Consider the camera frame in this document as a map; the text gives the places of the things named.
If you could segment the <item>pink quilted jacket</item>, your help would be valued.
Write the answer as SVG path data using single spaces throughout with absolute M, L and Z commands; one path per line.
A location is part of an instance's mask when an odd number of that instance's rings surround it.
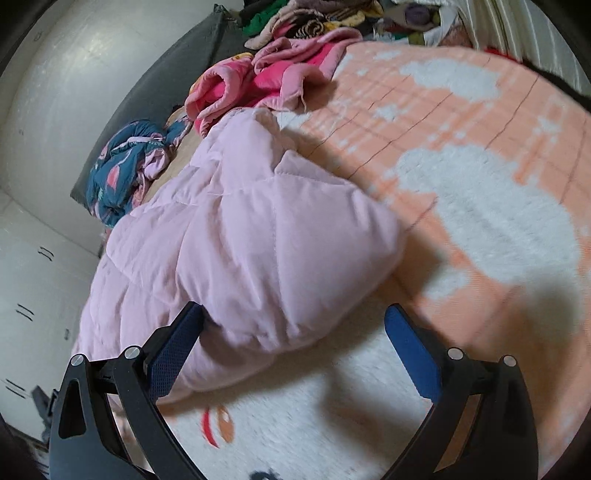
M 112 230 L 74 351 L 115 357 L 195 302 L 206 324 L 170 400 L 235 385 L 327 336 L 403 246 L 389 207 L 298 154 L 270 111 L 235 109 Z

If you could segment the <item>pile of assorted clothes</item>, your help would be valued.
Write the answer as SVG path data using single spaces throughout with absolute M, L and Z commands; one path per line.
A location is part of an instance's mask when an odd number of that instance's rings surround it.
M 311 39 L 339 28 L 363 39 L 419 46 L 472 46 L 457 7 L 427 1 L 246 1 L 238 14 L 245 48 L 271 41 Z

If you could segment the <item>white wardrobe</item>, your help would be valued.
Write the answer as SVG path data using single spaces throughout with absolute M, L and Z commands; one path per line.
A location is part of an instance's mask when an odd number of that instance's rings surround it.
M 97 263 L 1 194 L 1 415 L 37 440 L 32 390 L 60 387 Z

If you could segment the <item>orange white plaid blanket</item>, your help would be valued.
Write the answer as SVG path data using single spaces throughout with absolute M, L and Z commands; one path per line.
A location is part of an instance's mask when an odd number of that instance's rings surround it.
M 453 347 L 519 363 L 539 471 L 557 473 L 590 410 L 590 116 L 543 76 L 464 48 L 363 42 L 281 128 L 393 209 L 405 257 L 314 347 L 163 412 L 211 479 L 377 479 L 430 409 L 386 308 Z

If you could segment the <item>teal pink flamingo quilt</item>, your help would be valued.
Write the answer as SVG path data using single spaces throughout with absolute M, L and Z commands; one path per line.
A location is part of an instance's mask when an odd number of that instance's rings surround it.
M 85 187 L 89 213 L 112 228 L 139 206 L 151 184 L 174 159 L 191 127 L 186 115 L 167 127 L 149 120 L 124 125 L 90 167 Z

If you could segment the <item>beige bed sheet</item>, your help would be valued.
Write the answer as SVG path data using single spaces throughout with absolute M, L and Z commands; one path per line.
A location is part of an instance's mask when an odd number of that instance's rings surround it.
M 174 178 L 189 162 L 201 143 L 201 137 L 188 120 L 185 108 L 172 112 L 164 126 L 169 129 L 173 123 L 182 120 L 185 135 L 167 149 L 156 149 L 147 156 L 147 164 L 140 169 L 138 188 L 133 194 L 133 205 L 139 206 L 150 200 L 160 187 Z

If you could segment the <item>hot pink fleece garment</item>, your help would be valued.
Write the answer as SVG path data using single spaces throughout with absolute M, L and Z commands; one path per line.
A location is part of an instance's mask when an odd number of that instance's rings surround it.
M 280 37 L 254 55 L 219 61 L 190 87 L 185 113 L 204 137 L 237 107 L 297 110 L 304 106 L 305 89 L 329 84 L 346 47 L 361 40 L 359 30 L 338 28 L 311 39 Z

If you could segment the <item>white satin curtain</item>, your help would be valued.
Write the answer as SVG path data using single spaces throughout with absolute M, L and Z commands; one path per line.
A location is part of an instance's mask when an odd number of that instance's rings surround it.
M 590 3 L 458 1 L 473 45 L 539 73 L 590 109 Z

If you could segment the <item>dark grey headboard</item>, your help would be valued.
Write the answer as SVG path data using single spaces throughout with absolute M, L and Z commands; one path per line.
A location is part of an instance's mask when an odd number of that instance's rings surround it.
M 86 204 L 91 166 L 115 133 L 134 120 L 164 124 L 173 108 L 184 103 L 193 82 L 214 63 L 242 52 L 245 41 L 239 17 L 214 5 L 211 14 L 170 46 L 127 93 L 90 150 L 70 197 Z

